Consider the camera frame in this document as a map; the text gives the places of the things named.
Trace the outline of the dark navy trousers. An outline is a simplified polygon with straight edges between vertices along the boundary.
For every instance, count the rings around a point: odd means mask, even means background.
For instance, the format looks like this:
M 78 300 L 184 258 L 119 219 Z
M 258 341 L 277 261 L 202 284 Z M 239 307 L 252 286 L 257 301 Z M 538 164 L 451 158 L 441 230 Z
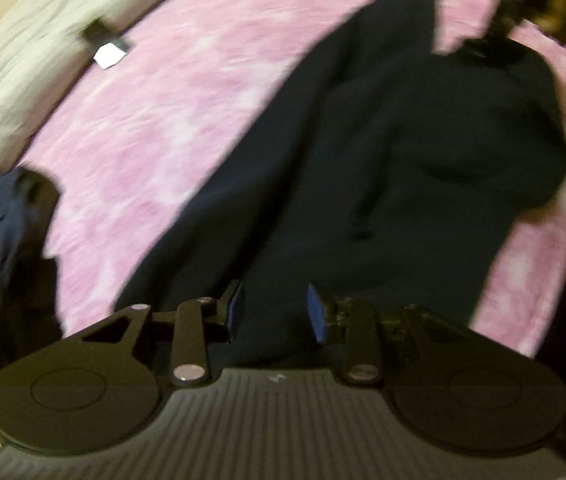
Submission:
M 245 288 L 218 367 L 323 367 L 307 289 L 467 324 L 513 222 L 566 176 L 555 79 L 503 40 L 432 50 L 435 0 L 375 0 L 321 39 L 116 308 Z

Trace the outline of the pile of dark clothes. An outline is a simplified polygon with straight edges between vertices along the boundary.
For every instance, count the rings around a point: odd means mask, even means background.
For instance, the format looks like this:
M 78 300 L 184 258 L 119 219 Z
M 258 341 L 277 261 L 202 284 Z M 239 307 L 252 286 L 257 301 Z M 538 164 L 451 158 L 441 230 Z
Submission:
M 56 259 L 44 245 L 60 191 L 37 171 L 0 172 L 0 370 L 63 336 Z

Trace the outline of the pink rose blanket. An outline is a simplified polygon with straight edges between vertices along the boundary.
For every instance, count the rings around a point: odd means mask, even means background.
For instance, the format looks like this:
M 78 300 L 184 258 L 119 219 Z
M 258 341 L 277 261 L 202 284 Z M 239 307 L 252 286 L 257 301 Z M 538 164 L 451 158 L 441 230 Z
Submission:
M 111 314 L 130 273 L 300 55 L 368 1 L 165 0 L 127 32 L 127 56 L 85 72 L 22 158 L 61 190 L 46 255 L 58 259 L 65 336 Z M 480 34 L 497 2 L 437 0 L 437 50 Z M 529 25 L 513 37 L 552 66 L 566 126 L 566 50 Z M 566 183 L 553 206 L 515 226 L 472 325 L 526 356 L 540 348 L 566 278 Z

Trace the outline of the grey striped duvet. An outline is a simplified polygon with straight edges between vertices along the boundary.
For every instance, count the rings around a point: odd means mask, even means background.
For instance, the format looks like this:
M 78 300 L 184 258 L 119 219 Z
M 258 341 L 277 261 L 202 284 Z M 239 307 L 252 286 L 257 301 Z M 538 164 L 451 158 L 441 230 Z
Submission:
M 72 88 L 93 51 L 82 33 L 97 18 L 123 32 L 161 0 L 20 0 L 0 21 L 0 169 Z

